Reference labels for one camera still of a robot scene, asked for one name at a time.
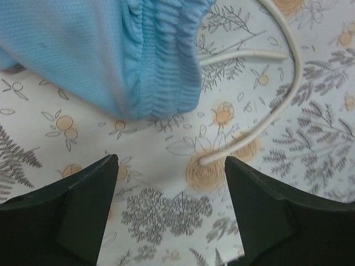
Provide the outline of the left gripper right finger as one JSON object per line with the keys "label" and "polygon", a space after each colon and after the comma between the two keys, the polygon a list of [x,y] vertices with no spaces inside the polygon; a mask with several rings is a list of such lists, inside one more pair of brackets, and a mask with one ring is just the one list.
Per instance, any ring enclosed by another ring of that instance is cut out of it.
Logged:
{"label": "left gripper right finger", "polygon": [[244,248],[233,265],[354,264],[354,203],[301,191],[232,156],[225,173]]}

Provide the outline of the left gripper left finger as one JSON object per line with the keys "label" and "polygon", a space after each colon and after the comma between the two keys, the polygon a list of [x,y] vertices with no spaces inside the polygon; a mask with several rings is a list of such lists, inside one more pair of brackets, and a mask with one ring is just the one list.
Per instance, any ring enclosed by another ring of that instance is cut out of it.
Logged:
{"label": "left gripper left finger", "polygon": [[1,204],[1,265],[96,265],[119,163],[87,168]]}

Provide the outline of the light blue shorts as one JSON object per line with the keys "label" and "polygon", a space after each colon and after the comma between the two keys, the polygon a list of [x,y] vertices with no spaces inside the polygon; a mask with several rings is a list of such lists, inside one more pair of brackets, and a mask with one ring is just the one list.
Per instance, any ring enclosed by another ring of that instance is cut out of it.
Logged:
{"label": "light blue shorts", "polygon": [[128,120],[193,111],[201,68],[239,50],[198,60],[195,39],[213,1],[2,1],[1,69],[16,64]]}

